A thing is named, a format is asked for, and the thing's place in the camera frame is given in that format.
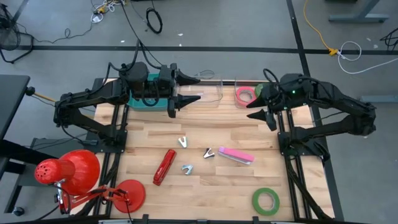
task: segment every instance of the yellow cable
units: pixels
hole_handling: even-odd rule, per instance
[[[307,13],[306,13],[307,3],[308,3],[308,0],[305,0],[304,9],[303,9],[305,21],[307,22],[307,24],[308,24],[313,30],[315,30],[315,31],[319,34],[319,37],[321,38],[321,41],[322,41],[323,45],[329,50],[329,55],[330,55],[330,56],[333,56],[333,55],[337,54],[338,49],[330,48],[330,47],[325,43],[325,41],[323,40],[323,37],[322,37],[321,32],[320,32],[317,28],[315,28],[315,27],[310,23],[310,21],[308,21],[308,19],[307,19]]]
[[[54,100],[53,98],[50,98],[50,97],[41,95],[41,94],[39,94],[39,93],[34,93],[34,95],[36,95],[36,96],[38,96],[38,97],[40,97],[40,98],[43,98],[43,99],[45,99],[45,100],[51,101],[51,102],[55,102],[55,100]]]

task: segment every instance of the tape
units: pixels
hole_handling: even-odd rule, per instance
[[[244,101],[241,99],[241,94],[242,93],[247,93],[250,96],[250,100],[249,101]],[[251,87],[248,86],[243,86],[238,88],[238,90],[236,91],[236,101],[240,106],[246,106],[249,103],[253,102],[256,99],[256,96],[254,94],[254,90]]]
[[[260,194],[268,194],[274,201],[272,203],[272,208],[270,210],[264,210],[263,208],[261,208],[259,204]],[[253,194],[252,202],[256,212],[258,212],[261,215],[266,215],[266,216],[275,215],[279,210],[280,202],[278,195],[276,194],[276,192],[274,192],[274,190],[269,189],[267,187],[256,190],[255,193]]]
[[[256,97],[259,97],[259,96],[260,96],[261,90],[262,90],[263,87],[264,87],[264,84],[263,84],[263,83],[258,84],[258,85],[255,87],[255,89],[254,89],[254,94],[256,95]]]

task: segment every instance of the pink tape roll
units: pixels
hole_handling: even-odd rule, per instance
[[[251,96],[250,101],[244,101],[240,98],[240,94],[242,93],[249,93]],[[249,103],[253,102],[256,99],[256,94],[254,94],[254,90],[251,87],[248,86],[242,86],[238,88],[236,91],[236,102],[238,103],[239,106],[246,107]]]

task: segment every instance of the wooden table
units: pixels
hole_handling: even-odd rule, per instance
[[[293,220],[277,131],[270,131],[265,122],[246,117],[258,110],[238,109],[234,104],[234,86],[224,86],[223,98],[217,107],[206,106],[206,103],[192,104],[177,112],[174,119],[169,118],[166,111],[130,110],[126,152],[121,156],[116,185],[134,179],[146,188],[146,201],[141,209],[131,214],[132,218],[149,214],[150,219],[252,220],[253,216],[259,216],[260,220]],[[312,126],[308,107],[296,108],[292,112],[296,126]],[[95,120],[110,124],[112,113],[112,105],[98,105]],[[182,136],[188,139],[186,149],[182,149],[177,141]],[[218,155],[203,158],[206,148],[211,147],[216,152],[220,146],[245,151],[254,155],[255,161],[247,166]],[[169,149],[176,150],[177,156],[158,187],[152,183],[154,173]],[[97,156],[102,164],[103,154]],[[333,217],[321,160],[305,156],[302,163],[309,192],[324,212]],[[181,170],[184,164],[194,166],[191,175],[185,175]],[[279,195],[280,208],[274,216],[265,217],[253,209],[252,195],[262,187],[272,188]],[[302,198],[296,191],[303,217]],[[260,204],[267,208],[272,205],[272,200],[262,196]],[[113,208],[111,218],[128,216]]]

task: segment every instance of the transparent box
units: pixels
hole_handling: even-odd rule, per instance
[[[177,92],[180,95],[201,97],[200,100],[190,103],[188,105],[190,108],[217,108],[220,105],[220,101],[223,99],[223,81],[221,75],[210,72],[206,75],[201,72],[200,75],[194,76],[201,80],[199,84],[178,86]]]

